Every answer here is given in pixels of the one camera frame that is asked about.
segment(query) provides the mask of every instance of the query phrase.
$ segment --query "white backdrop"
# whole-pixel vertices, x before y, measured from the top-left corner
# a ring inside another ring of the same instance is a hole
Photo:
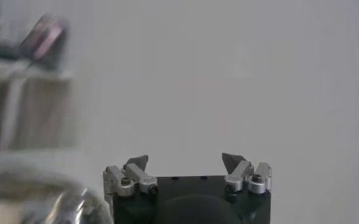
[[[30,2],[71,21],[78,149],[22,158],[100,191],[130,156],[208,175],[232,152],[272,164],[274,224],[359,223],[359,1]]]

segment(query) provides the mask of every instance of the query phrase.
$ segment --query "transparent plastic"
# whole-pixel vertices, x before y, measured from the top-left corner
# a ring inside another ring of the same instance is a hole
[[[0,223],[111,224],[103,202],[63,175],[0,160]]]

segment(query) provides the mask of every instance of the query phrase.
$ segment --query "silver metal clamp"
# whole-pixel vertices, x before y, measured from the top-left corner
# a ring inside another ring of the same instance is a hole
[[[255,194],[271,191],[271,167],[268,163],[259,163],[257,170],[249,178],[248,190]]]
[[[140,191],[145,194],[157,194],[157,178],[149,176],[136,164],[130,163],[125,166],[125,176],[135,180],[139,184]]]

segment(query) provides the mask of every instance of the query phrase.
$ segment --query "metal bracket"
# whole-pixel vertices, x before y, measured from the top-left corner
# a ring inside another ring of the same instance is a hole
[[[259,163],[257,170],[249,178],[248,190],[255,194],[271,191],[271,166],[268,163]]]
[[[114,194],[120,197],[131,196],[135,192],[135,182],[120,171],[117,166],[106,167],[104,171],[105,200],[111,200]]]
[[[229,193],[239,192],[243,189],[243,182],[254,172],[254,168],[249,161],[242,160],[235,170],[224,177],[226,190]]]
[[[125,165],[125,176],[135,180],[139,184],[140,191],[145,194],[155,195],[158,192],[157,178],[149,176],[136,164]]]

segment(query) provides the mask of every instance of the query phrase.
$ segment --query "screw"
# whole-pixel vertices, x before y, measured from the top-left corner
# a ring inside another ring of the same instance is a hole
[[[233,194],[233,193],[235,193],[235,189],[233,188],[232,185],[227,184],[226,185],[226,192],[229,193],[229,194]]]
[[[123,178],[121,179],[121,184],[122,184],[122,185],[125,185],[125,186],[130,185],[130,179],[127,178],[127,177],[123,177]]]
[[[263,180],[262,180],[262,176],[259,175],[259,174],[254,174],[251,176],[251,180],[254,182],[254,183],[262,183]]]
[[[159,188],[156,185],[152,185],[149,187],[148,192],[151,195],[157,195],[157,193],[159,192]]]

